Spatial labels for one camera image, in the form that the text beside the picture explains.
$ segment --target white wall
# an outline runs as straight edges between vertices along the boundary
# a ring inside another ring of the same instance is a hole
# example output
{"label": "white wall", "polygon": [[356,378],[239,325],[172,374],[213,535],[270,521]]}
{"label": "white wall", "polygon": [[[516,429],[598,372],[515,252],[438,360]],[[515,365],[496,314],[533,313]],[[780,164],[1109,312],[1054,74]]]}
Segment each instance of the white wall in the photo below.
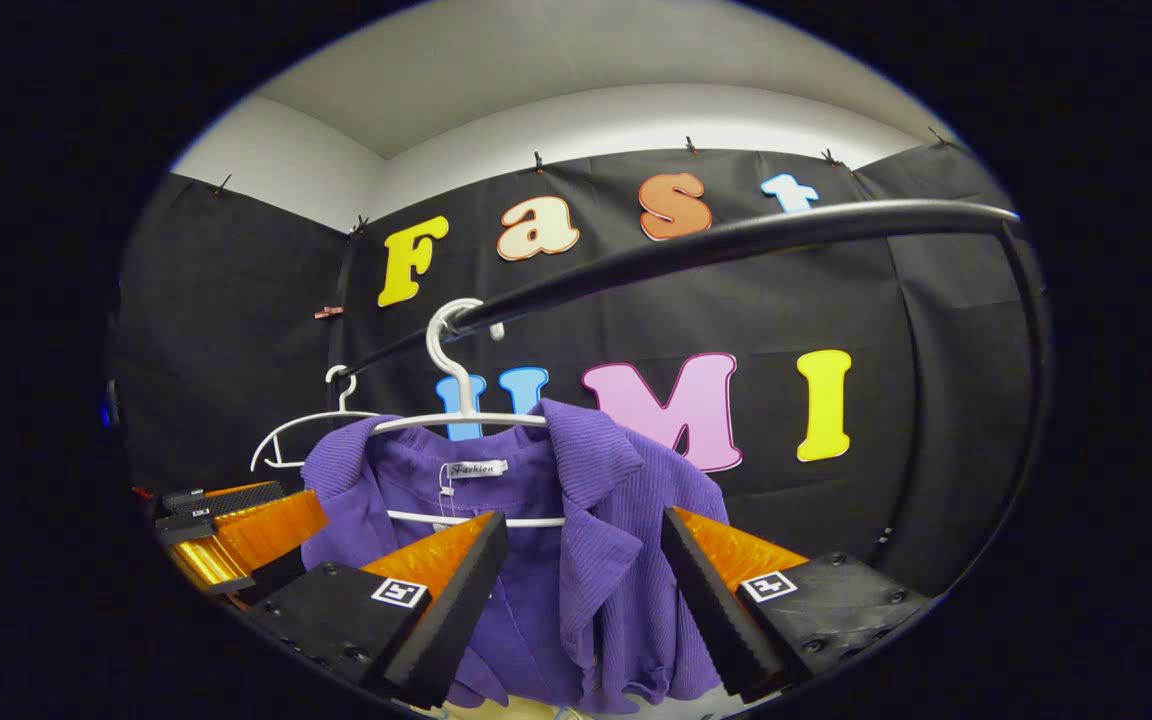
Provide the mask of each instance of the white wall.
{"label": "white wall", "polygon": [[604,88],[480,118],[391,158],[371,200],[384,217],[463,184],[545,162],[611,152],[683,147],[768,150],[847,167],[923,145],[877,120],[804,97],[722,85]]}
{"label": "white wall", "polygon": [[851,168],[923,141],[804,97],[719,85],[604,88],[480,118],[387,160],[319,120],[248,97],[173,168],[348,232],[357,215],[394,210],[463,184],[535,165],[611,152],[683,147],[768,150]]}
{"label": "white wall", "polygon": [[177,159],[173,173],[219,184],[348,232],[378,217],[369,199],[385,161],[338,129],[279,103],[248,97]]}

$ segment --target pink letter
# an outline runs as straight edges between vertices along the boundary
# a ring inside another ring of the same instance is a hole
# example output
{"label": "pink letter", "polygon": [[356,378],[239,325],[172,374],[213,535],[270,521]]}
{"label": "pink letter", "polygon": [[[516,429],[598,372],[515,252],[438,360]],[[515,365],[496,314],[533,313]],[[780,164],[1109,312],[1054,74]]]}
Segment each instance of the pink letter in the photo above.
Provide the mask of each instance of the pink letter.
{"label": "pink letter", "polygon": [[585,370],[581,384],[594,392],[599,410],[660,445],[677,446],[685,429],[684,457],[705,473],[713,473],[730,470],[741,461],[741,452],[732,441],[732,404],[727,396],[727,384],[735,372],[736,357],[726,353],[687,357],[664,406],[639,370],[628,363]]}

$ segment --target white plastic hanger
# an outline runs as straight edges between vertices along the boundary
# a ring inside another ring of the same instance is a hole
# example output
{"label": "white plastic hanger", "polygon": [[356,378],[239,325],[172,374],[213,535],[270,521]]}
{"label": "white plastic hanger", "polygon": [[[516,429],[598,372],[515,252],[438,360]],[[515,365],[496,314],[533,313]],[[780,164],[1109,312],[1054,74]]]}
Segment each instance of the white plastic hanger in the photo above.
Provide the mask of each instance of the white plastic hanger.
{"label": "white plastic hanger", "polygon": [[[515,415],[515,414],[476,414],[473,407],[473,393],[470,386],[470,372],[465,366],[456,363],[444,353],[444,331],[447,329],[447,319],[470,306],[483,305],[483,301],[472,297],[454,300],[447,305],[440,306],[433,318],[430,319],[425,331],[425,350],[434,364],[448,376],[456,378],[457,392],[461,396],[461,409],[457,414],[416,415],[412,418],[401,420],[388,420],[371,429],[371,434],[388,433],[391,430],[422,429],[429,425],[445,425],[449,423],[480,423],[485,425],[526,425],[531,429],[545,429],[550,424],[540,415]],[[499,341],[505,336],[505,325],[501,323],[488,328],[492,340]],[[394,520],[412,520],[417,523],[439,523],[444,525],[457,525],[471,518],[445,518],[442,515],[419,515],[417,511],[389,510],[388,515]],[[559,528],[564,523],[563,518],[526,518],[506,520],[507,528]]]}
{"label": "white plastic hanger", "polygon": [[[461,396],[461,410],[457,414],[439,415],[416,415],[412,418],[401,420],[388,420],[371,429],[371,434],[388,433],[391,430],[424,429],[429,425],[447,425],[462,423],[479,423],[484,425],[526,425],[531,429],[545,429],[548,423],[540,415],[515,415],[515,414],[476,414],[473,407],[473,392],[470,386],[470,372],[465,366],[452,359],[444,353],[444,331],[447,329],[447,319],[470,306],[483,305],[483,301],[472,297],[454,300],[447,305],[440,306],[433,318],[430,319],[429,327],[425,328],[425,350],[439,370],[456,378],[456,388]],[[492,340],[499,341],[505,336],[505,325],[501,323],[492,325]]]}
{"label": "white plastic hanger", "polygon": [[[344,369],[346,369],[344,365],[336,365],[333,369],[328,370],[328,377],[326,377],[326,382],[332,382],[332,378],[334,378],[335,374],[340,372],[340,370]],[[256,460],[259,458],[262,450],[265,450],[265,446],[270,445],[270,442],[274,444],[274,460],[270,460],[270,457],[265,458],[265,464],[270,465],[270,468],[301,468],[305,464],[305,462],[303,461],[283,462],[283,448],[279,447],[278,445],[278,433],[283,432],[283,430],[286,429],[290,429],[291,425],[300,425],[301,423],[308,423],[309,420],[320,420],[324,418],[374,418],[378,414],[362,414],[358,410],[344,409],[344,397],[351,396],[353,392],[356,389],[358,389],[358,376],[353,376],[351,378],[349,378],[349,389],[340,393],[339,410],[334,410],[332,411],[332,414],[306,415],[303,416],[303,418],[289,420],[289,423],[279,425],[279,427],[274,429],[274,432],[271,432],[268,433],[268,435],[265,435],[265,439],[262,439],[260,445],[256,447],[256,452],[253,452],[252,454],[251,471],[253,471],[255,473]]]}

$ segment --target purple jacket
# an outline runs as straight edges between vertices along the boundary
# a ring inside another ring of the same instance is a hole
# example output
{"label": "purple jacket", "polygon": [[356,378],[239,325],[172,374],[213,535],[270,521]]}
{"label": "purple jacket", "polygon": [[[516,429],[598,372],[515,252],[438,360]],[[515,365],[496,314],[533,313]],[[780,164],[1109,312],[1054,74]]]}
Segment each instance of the purple jacket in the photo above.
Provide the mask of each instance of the purple jacket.
{"label": "purple jacket", "polygon": [[[506,705],[507,694],[590,712],[634,712],[635,692],[694,700],[719,684],[660,551],[664,507],[726,523],[722,492],[668,447],[607,414],[541,400],[547,429],[449,441],[427,429],[369,438],[394,416],[335,430],[302,469],[329,524],[308,539],[308,569],[366,564],[435,530],[387,510],[467,518],[556,518],[509,528],[509,555],[447,700]],[[448,462],[506,460],[499,477],[447,479]],[[454,495],[440,495],[450,484]]]}

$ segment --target black fabric backdrop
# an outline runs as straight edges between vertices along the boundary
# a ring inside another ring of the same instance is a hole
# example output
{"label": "black fabric backdrop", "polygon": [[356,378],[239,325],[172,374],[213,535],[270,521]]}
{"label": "black fabric backdrop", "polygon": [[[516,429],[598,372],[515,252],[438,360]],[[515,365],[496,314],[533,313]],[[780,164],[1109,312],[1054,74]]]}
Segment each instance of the black fabric backdrop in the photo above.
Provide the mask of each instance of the black fabric backdrop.
{"label": "black fabric backdrop", "polygon": [[[1010,207],[980,165],[950,145],[855,173],[776,152],[597,156],[461,187],[349,237],[169,177],[128,247],[109,355],[132,470],[151,488],[250,482],[247,462],[265,433],[332,409],[326,367],[424,327],[449,300],[487,300],[652,242],[639,227],[637,190],[657,174],[684,172],[704,183],[715,225],[780,213],[760,184],[781,173],[817,190],[813,206],[950,197]],[[500,215],[544,195],[567,202],[579,241],[559,255],[503,260]],[[450,229],[433,241],[429,272],[412,273],[419,293],[378,306],[385,238],[438,215]],[[346,314],[312,319],[324,305],[343,305]],[[851,446],[838,458],[799,462],[808,397],[795,363],[827,348],[852,359]],[[732,437],[744,457],[712,473],[732,524],[805,555],[849,550],[924,593],[946,588],[992,528],[1028,410],[1024,320],[990,237],[877,238],[692,270],[526,316],[500,342],[480,333],[447,350],[484,377],[485,411],[511,410],[497,384],[511,367],[545,367],[541,395],[596,407],[582,373],[630,363],[664,403],[687,357],[735,356]],[[349,406],[439,414],[440,378],[422,351],[392,357],[359,376]],[[329,427],[289,433],[285,456],[303,457]],[[882,544],[885,528],[893,532]]]}

